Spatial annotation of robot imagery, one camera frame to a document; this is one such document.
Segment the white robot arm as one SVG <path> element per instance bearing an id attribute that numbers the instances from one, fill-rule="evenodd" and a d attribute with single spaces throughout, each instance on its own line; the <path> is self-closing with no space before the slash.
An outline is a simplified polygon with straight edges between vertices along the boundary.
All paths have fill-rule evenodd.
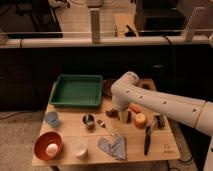
<path id="1" fill-rule="evenodd" d="M 114 107 L 125 110 L 130 103 L 139 104 L 210 136 L 203 171 L 213 171 L 213 102 L 139 88 L 138 82 L 138 75 L 128 71 L 113 83 Z"/>

